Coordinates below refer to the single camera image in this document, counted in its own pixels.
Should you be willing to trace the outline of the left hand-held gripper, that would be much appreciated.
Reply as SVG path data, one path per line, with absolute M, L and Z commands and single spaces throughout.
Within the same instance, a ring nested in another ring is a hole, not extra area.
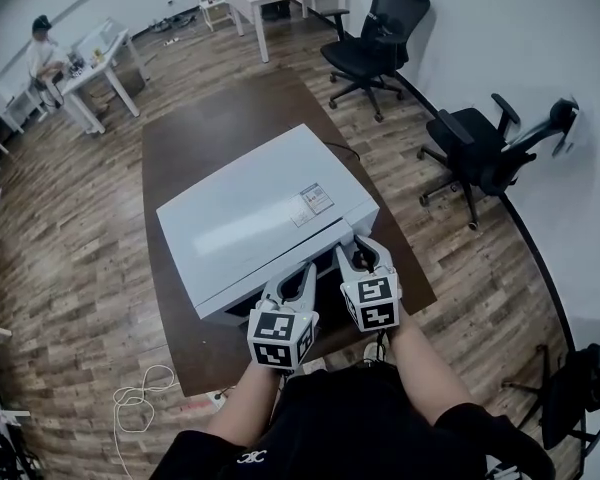
M 261 366 L 296 370 L 315 341 L 316 265 L 296 264 L 271 278 L 251 310 L 247 342 Z

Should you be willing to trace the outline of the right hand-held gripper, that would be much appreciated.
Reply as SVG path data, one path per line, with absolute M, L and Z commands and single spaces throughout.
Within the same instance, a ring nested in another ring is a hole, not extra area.
M 334 248 L 347 309 L 361 332 L 395 327 L 399 324 L 401 285 L 392 256 L 370 237 L 356 235 L 354 242 L 357 248 L 353 243 Z

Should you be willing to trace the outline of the white microwave door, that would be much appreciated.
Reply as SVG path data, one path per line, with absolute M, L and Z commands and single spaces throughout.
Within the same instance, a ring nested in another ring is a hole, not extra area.
M 338 220 L 296 247 L 239 279 L 217 296 L 196 307 L 201 320 L 214 324 L 238 326 L 248 316 L 249 309 L 236 310 L 245 300 L 261 296 L 265 285 L 275 276 L 299 264 L 312 261 L 339 243 L 349 243 L 353 229 Z

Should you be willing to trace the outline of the person's left forearm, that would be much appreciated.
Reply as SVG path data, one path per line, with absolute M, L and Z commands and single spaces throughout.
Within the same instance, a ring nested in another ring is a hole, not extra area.
M 276 370 L 250 363 L 206 432 L 236 446 L 253 446 L 269 424 L 280 380 Z

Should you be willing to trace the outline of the person's right forearm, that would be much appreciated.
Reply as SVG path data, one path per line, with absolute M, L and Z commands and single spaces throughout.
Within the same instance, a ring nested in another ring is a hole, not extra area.
M 449 409 L 474 399 L 401 303 L 398 309 L 399 325 L 388 333 L 391 352 L 407 397 L 433 425 Z

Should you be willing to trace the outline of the white microwave housing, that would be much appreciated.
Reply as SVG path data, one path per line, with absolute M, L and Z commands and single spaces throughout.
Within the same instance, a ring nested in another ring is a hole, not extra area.
M 338 220 L 351 226 L 353 237 L 370 235 L 378 213 L 370 193 L 305 124 L 157 210 L 195 311 Z

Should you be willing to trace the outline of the person's black shirt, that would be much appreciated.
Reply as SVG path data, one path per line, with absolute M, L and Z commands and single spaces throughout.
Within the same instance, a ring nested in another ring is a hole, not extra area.
M 150 480 L 488 480 L 488 458 L 555 480 L 543 448 L 505 416 L 464 403 L 428 423 L 388 366 L 289 380 L 266 432 L 243 447 L 180 432 Z

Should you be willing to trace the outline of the black office chair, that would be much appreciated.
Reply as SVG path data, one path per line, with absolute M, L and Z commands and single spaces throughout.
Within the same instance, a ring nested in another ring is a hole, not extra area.
M 600 430 L 592 434 L 578 430 L 576 425 L 586 413 L 600 410 L 600 345 L 591 344 L 585 349 L 570 352 L 565 363 L 556 371 L 551 370 L 547 345 L 537 346 L 536 352 L 542 355 L 540 386 L 526 386 L 511 380 L 501 383 L 503 388 L 536 396 L 536 401 L 518 427 L 523 428 L 541 411 L 543 447 L 551 450 L 570 436 L 581 441 L 582 456 L 587 457 L 600 441 Z
M 374 119 L 382 122 L 384 116 L 373 90 L 393 92 L 398 100 L 404 99 L 403 90 L 385 79 L 395 78 L 409 61 L 408 39 L 429 9 L 430 0 L 372 0 L 360 35 L 351 38 L 346 36 L 343 25 L 348 10 L 323 12 L 324 17 L 334 20 L 338 35 L 336 41 L 320 49 L 335 68 L 330 73 L 330 81 L 347 79 L 351 82 L 329 98 L 329 107 L 335 109 L 339 98 L 362 90 L 374 108 Z
M 558 136 L 553 153 L 562 151 L 580 112 L 575 100 L 560 98 L 551 106 L 547 118 L 509 142 L 507 130 L 510 125 L 521 123 L 520 116 L 500 94 L 493 93 L 491 98 L 501 109 L 497 125 L 475 108 L 452 113 L 441 110 L 426 124 L 429 136 L 441 151 L 422 146 L 417 152 L 419 160 L 429 156 L 450 173 L 447 181 L 420 195 L 420 205 L 428 206 L 430 197 L 445 187 L 452 191 L 462 189 L 471 215 L 468 227 L 473 231 L 478 229 L 479 221 L 472 189 L 477 187 L 487 196 L 504 195 L 517 182 L 518 172 L 536 160 L 534 148 L 538 144 Z

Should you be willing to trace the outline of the dark brown table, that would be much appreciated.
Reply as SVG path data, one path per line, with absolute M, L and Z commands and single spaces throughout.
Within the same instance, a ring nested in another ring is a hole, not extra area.
M 392 254 L 403 306 L 414 315 L 437 298 L 395 217 L 314 95 L 291 69 L 230 85 L 161 116 L 143 128 L 143 201 L 151 270 L 169 352 L 184 395 L 235 384 L 249 362 L 244 333 L 204 323 L 177 273 L 157 210 L 173 197 L 295 125 L 336 144 L 339 161 L 379 206 L 371 236 Z

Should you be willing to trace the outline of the white desk with clutter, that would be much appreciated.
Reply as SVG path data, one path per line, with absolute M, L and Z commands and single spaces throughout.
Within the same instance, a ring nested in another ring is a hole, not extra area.
M 123 46 L 131 54 L 143 80 L 145 82 L 149 81 L 150 74 L 146 69 L 144 60 L 133 44 L 129 29 L 112 18 L 107 18 L 103 23 L 85 35 L 76 45 L 75 52 L 82 57 L 85 66 L 78 76 L 72 77 L 64 85 L 61 89 L 61 95 L 64 98 L 64 102 L 69 104 L 71 116 L 77 119 L 77 123 L 83 127 L 86 133 L 105 133 L 104 125 L 96 117 L 96 114 L 88 108 L 84 99 L 79 94 L 79 90 L 82 87 L 99 76 L 104 76 L 108 80 L 109 84 L 134 117 L 140 115 L 140 111 L 133 99 L 114 72 L 114 66 L 116 65 L 115 57 Z M 93 52 L 96 49 L 102 52 L 103 59 L 101 63 L 96 63 L 93 59 Z

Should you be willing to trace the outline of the small white side table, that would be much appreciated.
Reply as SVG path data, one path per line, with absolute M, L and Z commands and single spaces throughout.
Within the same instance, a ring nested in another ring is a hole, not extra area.
M 226 0 L 200 0 L 199 8 L 204 23 L 211 32 L 223 23 L 234 22 Z

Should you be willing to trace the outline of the low white desk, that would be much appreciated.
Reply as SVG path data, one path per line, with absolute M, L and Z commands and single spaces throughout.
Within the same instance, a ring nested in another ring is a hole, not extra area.
M 31 116 L 42 122 L 47 115 L 42 100 L 34 93 L 30 83 L 21 84 L 12 94 L 0 86 L 0 119 L 13 132 L 23 134 L 23 126 Z

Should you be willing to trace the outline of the white wall box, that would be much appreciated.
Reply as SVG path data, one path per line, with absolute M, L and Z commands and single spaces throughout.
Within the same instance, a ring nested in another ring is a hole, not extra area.
M 585 144 L 587 142 L 587 137 L 586 115 L 583 112 L 579 112 L 575 116 L 569 130 L 565 132 L 556 143 L 552 151 L 552 157 L 557 158 L 569 154 L 574 148 Z

